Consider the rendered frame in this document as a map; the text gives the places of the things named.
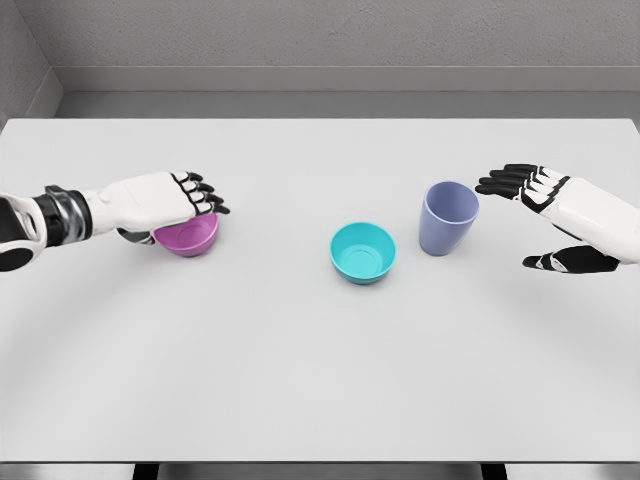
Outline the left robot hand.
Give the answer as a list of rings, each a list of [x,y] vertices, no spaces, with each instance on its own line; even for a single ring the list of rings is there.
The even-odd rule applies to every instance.
[[[103,212],[94,228],[114,230],[125,240],[152,245],[152,233],[195,217],[230,209],[215,189],[194,172],[159,172],[115,182],[98,194]]]

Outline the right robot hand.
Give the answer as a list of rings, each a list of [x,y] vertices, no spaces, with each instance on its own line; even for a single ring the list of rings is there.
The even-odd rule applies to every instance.
[[[581,242],[528,256],[526,268],[565,274],[613,272],[640,265],[640,209],[589,181],[532,164],[506,164],[475,191],[518,202]]]

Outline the purple bowl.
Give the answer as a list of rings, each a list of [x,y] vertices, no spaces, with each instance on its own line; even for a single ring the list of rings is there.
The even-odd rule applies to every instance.
[[[209,213],[181,224],[158,228],[153,231],[153,237],[173,254],[195,257],[208,251],[214,244],[218,227],[218,215]]]

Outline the lavender blue cup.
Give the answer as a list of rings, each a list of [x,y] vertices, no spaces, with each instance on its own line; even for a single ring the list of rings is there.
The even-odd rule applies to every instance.
[[[450,254],[479,214],[479,200],[468,186],[442,181],[426,191],[419,222],[419,244],[431,256]]]

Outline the teal bowl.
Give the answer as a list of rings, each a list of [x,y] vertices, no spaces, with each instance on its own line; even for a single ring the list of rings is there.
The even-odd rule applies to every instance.
[[[396,243],[381,226],[353,222],[340,227],[329,242],[334,269],[345,280],[369,285],[381,280],[396,259]]]

